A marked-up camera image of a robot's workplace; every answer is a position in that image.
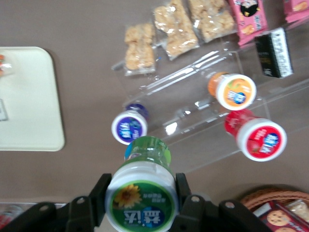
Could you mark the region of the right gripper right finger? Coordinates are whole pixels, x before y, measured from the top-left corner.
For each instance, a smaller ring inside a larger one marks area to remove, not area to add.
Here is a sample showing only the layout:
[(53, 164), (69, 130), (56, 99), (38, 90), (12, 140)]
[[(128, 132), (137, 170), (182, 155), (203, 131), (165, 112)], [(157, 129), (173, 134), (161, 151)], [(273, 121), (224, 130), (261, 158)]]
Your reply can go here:
[(202, 196), (192, 194), (184, 173), (176, 174), (179, 214), (175, 217), (177, 232), (217, 232), (218, 207)]

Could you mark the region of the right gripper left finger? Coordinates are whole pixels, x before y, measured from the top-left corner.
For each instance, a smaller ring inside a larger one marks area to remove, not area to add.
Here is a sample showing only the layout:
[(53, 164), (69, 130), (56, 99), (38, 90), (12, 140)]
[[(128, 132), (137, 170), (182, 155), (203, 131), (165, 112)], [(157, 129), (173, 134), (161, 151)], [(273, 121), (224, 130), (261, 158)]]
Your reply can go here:
[(67, 231), (93, 232), (105, 216), (105, 197), (112, 180), (111, 174), (103, 174), (87, 196), (73, 199), (69, 204)]

